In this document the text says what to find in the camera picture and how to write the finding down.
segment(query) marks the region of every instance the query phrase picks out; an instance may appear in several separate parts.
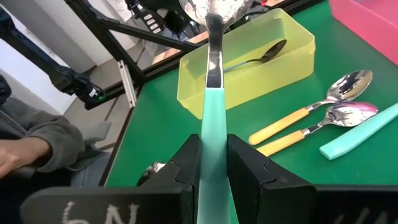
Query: metal spoon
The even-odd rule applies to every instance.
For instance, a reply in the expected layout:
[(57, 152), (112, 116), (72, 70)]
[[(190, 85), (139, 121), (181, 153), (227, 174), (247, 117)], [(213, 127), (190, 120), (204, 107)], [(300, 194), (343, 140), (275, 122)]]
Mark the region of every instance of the metal spoon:
[(370, 103), (339, 103), (329, 107), (326, 111), (325, 119), (318, 124), (296, 131), (257, 150), (265, 156), (270, 156), (318, 131), (324, 125), (334, 124), (341, 127), (353, 127), (366, 121), (376, 113), (377, 107)]
[(281, 40), (278, 43), (274, 44), (267, 52), (261, 57), (257, 59), (251, 59), (245, 62), (241, 62), (239, 64), (227, 67), (224, 69), (224, 72), (228, 72), (234, 68), (238, 68), (241, 65), (244, 65), (249, 62), (261, 62), (261, 63), (266, 63), (272, 60), (286, 45), (286, 40)]
[(251, 7), (252, 0), (180, 0), (185, 12), (209, 33), (205, 99), (201, 123), (198, 224), (229, 223), (226, 115), (223, 75), (224, 30)]
[(252, 134), (249, 138), (249, 143), (256, 145), (263, 142), (322, 105), (355, 99), (368, 87), (372, 79), (373, 72), (370, 70), (358, 70), (343, 76), (329, 88), (325, 100), (306, 106)]

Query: black mount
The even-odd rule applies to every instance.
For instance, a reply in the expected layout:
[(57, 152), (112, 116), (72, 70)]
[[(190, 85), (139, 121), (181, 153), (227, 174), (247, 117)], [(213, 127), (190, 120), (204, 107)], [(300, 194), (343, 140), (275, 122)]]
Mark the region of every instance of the black mount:
[[(54, 188), (22, 205), (25, 224), (108, 218), (128, 223), (196, 223), (200, 139), (191, 135), (169, 162), (140, 187)], [(239, 223), (396, 223), (398, 187), (313, 185), (228, 135), (228, 176)]]

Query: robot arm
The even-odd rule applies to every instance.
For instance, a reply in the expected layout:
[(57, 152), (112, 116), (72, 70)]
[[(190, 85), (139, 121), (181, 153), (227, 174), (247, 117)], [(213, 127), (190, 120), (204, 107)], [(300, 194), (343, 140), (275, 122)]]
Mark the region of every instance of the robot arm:
[(104, 100), (103, 90), (94, 85), (88, 76), (59, 65), (15, 27), (11, 16), (1, 6), (0, 39), (42, 69), (59, 91), (69, 95), (76, 94), (84, 103)]

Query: green table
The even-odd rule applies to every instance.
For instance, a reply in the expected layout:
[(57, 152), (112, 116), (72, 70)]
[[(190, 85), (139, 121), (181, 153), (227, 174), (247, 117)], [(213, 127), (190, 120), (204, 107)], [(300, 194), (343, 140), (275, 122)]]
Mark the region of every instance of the green table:
[[(358, 69), (374, 72), (373, 82), (358, 101), (374, 103), (380, 110), (398, 102), (398, 67), (334, 20), (327, 2), (297, 14), (295, 19), (315, 35), (314, 74), (228, 110), (229, 133), (247, 141), (257, 130), (324, 99), (332, 83)], [(146, 167), (155, 161), (167, 162), (191, 133), (200, 132), (200, 120), (176, 100), (177, 78), (175, 70), (144, 87), (106, 186), (134, 186)], [(322, 107), (314, 111), (271, 140), (321, 121), (325, 110)], [(319, 153), (319, 147), (347, 130), (324, 127), (271, 159), (314, 184), (398, 184), (398, 140), (393, 134), (398, 131), (398, 119), (349, 154), (328, 161)]]

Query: translucent yellow box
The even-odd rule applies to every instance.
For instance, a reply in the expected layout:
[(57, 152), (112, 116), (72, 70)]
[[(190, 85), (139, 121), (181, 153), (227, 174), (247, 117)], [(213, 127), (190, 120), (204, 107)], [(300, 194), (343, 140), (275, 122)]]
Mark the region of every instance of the translucent yellow box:
[[(311, 75), (315, 37), (282, 9), (224, 35), (224, 68), (260, 58), (282, 39), (287, 40), (285, 47), (270, 62), (251, 62), (224, 73), (227, 110)], [(207, 50), (206, 44), (180, 61), (177, 99), (198, 119), (203, 111)]]

